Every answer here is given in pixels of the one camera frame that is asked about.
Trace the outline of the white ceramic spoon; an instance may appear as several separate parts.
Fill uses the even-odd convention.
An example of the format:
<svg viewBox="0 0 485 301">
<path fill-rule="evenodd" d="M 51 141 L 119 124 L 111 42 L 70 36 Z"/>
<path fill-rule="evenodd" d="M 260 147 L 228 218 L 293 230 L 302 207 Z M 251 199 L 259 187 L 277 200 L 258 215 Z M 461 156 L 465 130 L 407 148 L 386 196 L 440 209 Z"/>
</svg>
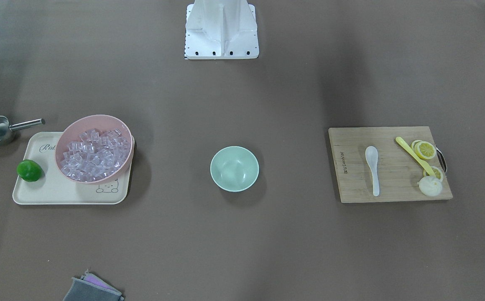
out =
<svg viewBox="0 0 485 301">
<path fill-rule="evenodd" d="M 373 186 L 373 196 L 380 195 L 380 183 L 378 176 L 378 149 L 374 145 L 369 145 L 365 149 L 365 161 L 371 172 L 371 181 Z"/>
</svg>

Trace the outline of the mint green bowl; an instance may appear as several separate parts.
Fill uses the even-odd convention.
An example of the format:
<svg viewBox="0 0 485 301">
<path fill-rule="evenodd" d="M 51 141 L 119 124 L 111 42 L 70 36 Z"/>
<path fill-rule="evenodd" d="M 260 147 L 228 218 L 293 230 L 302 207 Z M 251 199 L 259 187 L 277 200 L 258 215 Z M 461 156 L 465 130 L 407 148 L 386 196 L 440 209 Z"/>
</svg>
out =
<svg viewBox="0 0 485 301">
<path fill-rule="evenodd" d="M 260 164 L 248 149 L 231 145 L 220 149 L 209 167 L 213 182 L 222 190 L 232 193 L 250 188 L 258 179 Z"/>
</svg>

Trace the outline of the pink bowl of ice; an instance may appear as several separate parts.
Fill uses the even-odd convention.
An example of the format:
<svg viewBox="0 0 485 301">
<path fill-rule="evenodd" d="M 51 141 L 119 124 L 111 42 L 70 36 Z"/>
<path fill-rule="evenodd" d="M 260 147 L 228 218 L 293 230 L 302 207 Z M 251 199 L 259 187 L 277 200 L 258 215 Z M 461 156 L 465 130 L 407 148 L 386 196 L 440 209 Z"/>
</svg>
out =
<svg viewBox="0 0 485 301">
<path fill-rule="evenodd" d="M 129 127 L 111 115 L 73 122 L 56 143 L 57 171 L 77 184 L 105 184 L 130 168 L 135 141 Z"/>
</svg>

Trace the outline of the wooden cutting board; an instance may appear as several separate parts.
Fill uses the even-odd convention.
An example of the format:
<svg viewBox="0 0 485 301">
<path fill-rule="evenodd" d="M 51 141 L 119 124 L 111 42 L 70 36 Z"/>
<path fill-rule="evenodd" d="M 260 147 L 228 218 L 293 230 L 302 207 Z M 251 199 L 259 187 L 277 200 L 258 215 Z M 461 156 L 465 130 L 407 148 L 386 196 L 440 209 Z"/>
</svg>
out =
<svg viewBox="0 0 485 301">
<path fill-rule="evenodd" d="M 375 203 L 450 200 L 453 198 L 447 179 L 437 196 L 424 195 L 418 182 L 424 175 L 416 162 L 395 138 L 405 142 L 424 140 L 434 143 L 428 126 L 329 128 L 331 156 L 334 160 L 339 196 L 342 203 Z M 378 150 L 380 195 L 373 195 L 370 168 L 365 149 Z"/>
</svg>

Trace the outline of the yellow plastic knife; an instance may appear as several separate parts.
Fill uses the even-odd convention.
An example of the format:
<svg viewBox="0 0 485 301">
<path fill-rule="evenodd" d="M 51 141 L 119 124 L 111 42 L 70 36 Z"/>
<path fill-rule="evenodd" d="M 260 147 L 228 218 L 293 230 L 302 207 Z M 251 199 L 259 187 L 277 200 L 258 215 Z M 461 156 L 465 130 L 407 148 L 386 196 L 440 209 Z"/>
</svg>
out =
<svg viewBox="0 0 485 301">
<path fill-rule="evenodd" d="M 406 143 L 406 141 L 402 137 L 395 137 L 395 141 L 398 145 L 400 145 L 409 155 L 422 166 L 424 171 L 430 176 L 436 176 L 432 167 L 426 162 L 422 160 L 414 151 L 413 149 Z"/>
</svg>

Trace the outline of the lemon slice stack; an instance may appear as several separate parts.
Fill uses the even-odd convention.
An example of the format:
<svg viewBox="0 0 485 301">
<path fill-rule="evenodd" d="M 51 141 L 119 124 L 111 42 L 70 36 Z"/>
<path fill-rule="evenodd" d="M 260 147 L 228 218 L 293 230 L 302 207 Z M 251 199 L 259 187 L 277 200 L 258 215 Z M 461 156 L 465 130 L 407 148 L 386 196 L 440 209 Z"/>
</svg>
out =
<svg viewBox="0 0 485 301">
<path fill-rule="evenodd" d="M 432 143 L 424 140 L 414 140 L 411 143 L 414 153 L 422 160 L 431 160 L 436 156 L 436 147 Z"/>
</svg>

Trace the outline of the cream serving tray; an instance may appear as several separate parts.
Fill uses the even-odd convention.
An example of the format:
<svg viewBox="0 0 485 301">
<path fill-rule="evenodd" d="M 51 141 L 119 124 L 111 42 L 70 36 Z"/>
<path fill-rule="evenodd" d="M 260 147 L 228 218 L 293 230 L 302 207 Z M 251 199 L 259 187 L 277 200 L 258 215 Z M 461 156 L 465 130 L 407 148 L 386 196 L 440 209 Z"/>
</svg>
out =
<svg viewBox="0 0 485 301">
<path fill-rule="evenodd" d="M 17 178 L 13 200 L 17 204 L 118 204 L 126 198 L 131 167 L 114 179 L 97 184 L 75 183 L 62 175 L 55 162 L 55 149 L 62 132 L 39 132 L 27 144 L 24 159 L 35 161 L 44 175 L 35 182 Z"/>
</svg>

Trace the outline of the lemon slice near bun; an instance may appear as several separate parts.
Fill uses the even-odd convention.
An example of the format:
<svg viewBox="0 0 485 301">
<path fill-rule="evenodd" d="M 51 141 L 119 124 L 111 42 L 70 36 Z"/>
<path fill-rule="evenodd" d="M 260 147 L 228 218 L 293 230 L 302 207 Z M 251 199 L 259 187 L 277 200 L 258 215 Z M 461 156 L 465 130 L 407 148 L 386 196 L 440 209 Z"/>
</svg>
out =
<svg viewBox="0 0 485 301">
<path fill-rule="evenodd" d="M 443 181 L 444 173 L 439 169 L 437 166 L 431 166 L 432 171 L 434 172 L 434 176 L 438 179 L 439 182 Z M 423 177 L 430 176 L 426 170 L 423 170 Z"/>
</svg>

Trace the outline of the grey folded cloth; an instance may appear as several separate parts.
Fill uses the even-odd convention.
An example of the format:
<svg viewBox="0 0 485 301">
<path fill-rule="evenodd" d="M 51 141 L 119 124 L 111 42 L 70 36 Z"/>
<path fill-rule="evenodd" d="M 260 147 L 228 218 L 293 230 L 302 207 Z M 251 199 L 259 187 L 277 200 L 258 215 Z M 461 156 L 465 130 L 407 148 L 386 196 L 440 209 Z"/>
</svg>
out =
<svg viewBox="0 0 485 301">
<path fill-rule="evenodd" d="M 63 298 L 64 301 L 124 301 L 124 299 L 120 290 L 89 271 L 80 278 L 72 278 L 71 287 Z"/>
</svg>

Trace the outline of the green lime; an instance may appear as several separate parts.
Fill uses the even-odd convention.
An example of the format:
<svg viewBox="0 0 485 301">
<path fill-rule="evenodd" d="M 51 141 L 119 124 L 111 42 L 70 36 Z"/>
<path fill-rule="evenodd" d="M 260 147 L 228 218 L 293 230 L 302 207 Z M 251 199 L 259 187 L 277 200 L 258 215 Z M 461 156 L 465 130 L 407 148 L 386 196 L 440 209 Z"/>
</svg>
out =
<svg viewBox="0 0 485 301">
<path fill-rule="evenodd" d="M 35 182 L 44 176 L 42 167 L 35 161 L 25 159 L 16 167 L 16 172 L 26 182 Z"/>
</svg>

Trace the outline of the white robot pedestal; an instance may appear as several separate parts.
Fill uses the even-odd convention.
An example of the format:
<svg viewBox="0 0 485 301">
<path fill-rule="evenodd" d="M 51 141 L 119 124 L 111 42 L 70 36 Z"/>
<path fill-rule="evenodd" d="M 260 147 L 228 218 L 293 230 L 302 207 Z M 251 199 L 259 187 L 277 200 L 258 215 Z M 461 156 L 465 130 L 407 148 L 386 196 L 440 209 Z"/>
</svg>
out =
<svg viewBox="0 0 485 301">
<path fill-rule="evenodd" d="M 246 0 L 196 0 L 186 8 L 184 58 L 257 59 L 255 6 Z"/>
</svg>

